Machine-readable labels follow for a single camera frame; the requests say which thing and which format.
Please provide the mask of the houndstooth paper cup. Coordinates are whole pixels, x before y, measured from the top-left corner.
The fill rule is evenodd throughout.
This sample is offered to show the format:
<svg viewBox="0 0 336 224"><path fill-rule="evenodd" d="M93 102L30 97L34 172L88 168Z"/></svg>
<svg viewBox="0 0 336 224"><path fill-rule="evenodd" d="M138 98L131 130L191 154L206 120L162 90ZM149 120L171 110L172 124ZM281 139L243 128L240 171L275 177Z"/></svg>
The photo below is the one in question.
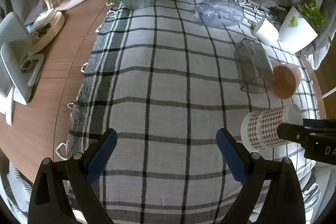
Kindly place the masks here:
<svg viewBox="0 0 336 224"><path fill-rule="evenodd" d="M240 128L241 142L250 152L288 143L277 135L281 123L303 125L301 110L295 104L247 114Z"/></svg>

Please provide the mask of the pink plastic cup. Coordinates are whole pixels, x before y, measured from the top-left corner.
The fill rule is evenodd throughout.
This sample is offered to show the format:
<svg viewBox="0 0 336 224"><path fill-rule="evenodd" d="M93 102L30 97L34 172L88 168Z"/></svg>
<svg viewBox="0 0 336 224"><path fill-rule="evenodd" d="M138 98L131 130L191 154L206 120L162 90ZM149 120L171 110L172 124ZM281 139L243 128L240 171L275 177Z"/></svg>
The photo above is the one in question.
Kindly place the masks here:
<svg viewBox="0 0 336 224"><path fill-rule="evenodd" d="M301 82L299 67L293 64L283 64L273 67L274 83L271 91L282 100L291 98Z"/></svg>

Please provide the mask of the dark smoked glass cup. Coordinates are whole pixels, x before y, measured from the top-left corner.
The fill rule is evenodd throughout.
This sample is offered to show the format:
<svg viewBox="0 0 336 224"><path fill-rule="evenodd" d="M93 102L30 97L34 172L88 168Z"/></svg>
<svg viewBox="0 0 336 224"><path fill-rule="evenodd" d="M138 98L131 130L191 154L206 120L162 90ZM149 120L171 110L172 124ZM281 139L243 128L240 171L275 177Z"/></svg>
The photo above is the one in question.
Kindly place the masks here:
<svg viewBox="0 0 336 224"><path fill-rule="evenodd" d="M271 89L273 68L261 43L243 39L236 44L234 58L241 91L262 94Z"/></svg>

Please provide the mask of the small white cup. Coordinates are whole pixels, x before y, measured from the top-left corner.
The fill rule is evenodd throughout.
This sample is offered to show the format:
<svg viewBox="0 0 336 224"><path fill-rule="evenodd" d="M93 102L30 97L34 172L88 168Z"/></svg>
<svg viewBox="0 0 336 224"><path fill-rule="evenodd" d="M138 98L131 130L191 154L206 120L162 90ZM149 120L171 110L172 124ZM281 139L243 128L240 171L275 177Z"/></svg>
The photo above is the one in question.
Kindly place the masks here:
<svg viewBox="0 0 336 224"><path fill-rule="evenodd" d="M255 26L252 34L266 46L275 46L279 39L279 32L266 18L262 18Z"/></svg>

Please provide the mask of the white plant pot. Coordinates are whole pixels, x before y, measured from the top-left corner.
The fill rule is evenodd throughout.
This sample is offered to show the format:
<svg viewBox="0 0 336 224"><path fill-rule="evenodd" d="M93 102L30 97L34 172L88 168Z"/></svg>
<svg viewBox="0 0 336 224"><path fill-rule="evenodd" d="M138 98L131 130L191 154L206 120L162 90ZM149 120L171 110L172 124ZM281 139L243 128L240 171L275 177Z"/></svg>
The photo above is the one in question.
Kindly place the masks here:
<svg viewBox="0 0 336 224"><path fill-rule="evenodd" d="M280 47L295 54L308 46L317 36L314 28L292 6L279 30Z"/></svg>

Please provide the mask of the green potted plant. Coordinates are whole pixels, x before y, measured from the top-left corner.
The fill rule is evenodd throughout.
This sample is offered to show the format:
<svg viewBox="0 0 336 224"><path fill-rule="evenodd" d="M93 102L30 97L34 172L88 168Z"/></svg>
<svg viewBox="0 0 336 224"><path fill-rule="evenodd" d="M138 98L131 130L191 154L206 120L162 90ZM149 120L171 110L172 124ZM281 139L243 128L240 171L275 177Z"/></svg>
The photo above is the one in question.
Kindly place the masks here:
<svg viewBox="0 0 336 224"><path fill-rule="evenodd" d="M316 0L310 0L310 3L304 5L297 5L299 14L310 24L317 34L320 33L321 28L327 23L327 14L323 15L319 9Z"/></svg>

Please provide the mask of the white desk fan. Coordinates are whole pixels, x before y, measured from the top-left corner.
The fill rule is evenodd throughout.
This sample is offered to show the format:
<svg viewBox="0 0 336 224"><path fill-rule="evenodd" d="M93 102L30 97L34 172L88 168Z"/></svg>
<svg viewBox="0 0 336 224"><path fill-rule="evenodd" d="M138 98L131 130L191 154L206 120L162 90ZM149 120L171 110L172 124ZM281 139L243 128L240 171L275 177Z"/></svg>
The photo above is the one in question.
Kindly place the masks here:
<svg viewBox="0 0 336 224"><path fill-rule="evenodd" d="M1 113L13 124L15 103L27 105L45 60L43 54L28 55L33 38L15 12L1 21Z"/></svg>

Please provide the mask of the clear blue plastic jar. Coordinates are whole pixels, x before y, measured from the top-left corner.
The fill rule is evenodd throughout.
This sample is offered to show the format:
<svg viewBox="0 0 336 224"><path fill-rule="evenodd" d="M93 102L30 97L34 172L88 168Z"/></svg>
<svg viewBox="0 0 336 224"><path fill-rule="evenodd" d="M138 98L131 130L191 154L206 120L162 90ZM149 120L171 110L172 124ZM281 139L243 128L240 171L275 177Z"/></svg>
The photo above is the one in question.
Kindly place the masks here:
<svg viewBox="0 0 336 224"><path fill-rule="evenodd" d="M195 21L206 27L229 27L244 19L243 8L231 1L202 1L194 6Z"/></svg>

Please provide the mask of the grey plaid tablecloth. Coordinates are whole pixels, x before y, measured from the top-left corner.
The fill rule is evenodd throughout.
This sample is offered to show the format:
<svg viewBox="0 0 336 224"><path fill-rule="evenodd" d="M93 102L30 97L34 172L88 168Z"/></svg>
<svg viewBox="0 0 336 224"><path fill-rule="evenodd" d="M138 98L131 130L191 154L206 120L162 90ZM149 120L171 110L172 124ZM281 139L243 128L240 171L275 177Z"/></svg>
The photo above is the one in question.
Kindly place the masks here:
<svg viewBox="0 0 336 224"><path fill-rule="evenodd" d="M202 1L231 1L244 11L236 26L206 27L194 19ZM112 7L97 33L73 103L68 155L85 151L108 128L117 146L92 185L115 223L219 223L240 192L216 144L227 128L240 139L252 111L296 104L318 119L313 85L298 56L266 49L272 64L299 67L292 98L240 90L236 44L271 12L248 0L155 0L139 10Z"/></svg>

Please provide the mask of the wooden desk lamp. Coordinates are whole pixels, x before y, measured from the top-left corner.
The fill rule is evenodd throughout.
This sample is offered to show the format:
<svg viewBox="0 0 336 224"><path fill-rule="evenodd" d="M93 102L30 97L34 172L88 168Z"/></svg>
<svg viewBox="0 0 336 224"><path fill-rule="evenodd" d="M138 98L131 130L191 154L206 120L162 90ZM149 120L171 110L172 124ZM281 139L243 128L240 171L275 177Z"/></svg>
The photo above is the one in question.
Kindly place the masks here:
<svg viewBox="0 0 336 224"><path fill-rule="evenodd" d="M62 29L65 19L62 12L53 8L50 0L45 0L48 10L41 13L31 26L30 34L34 41L29 55L35 55L44 49Z"/></svg>

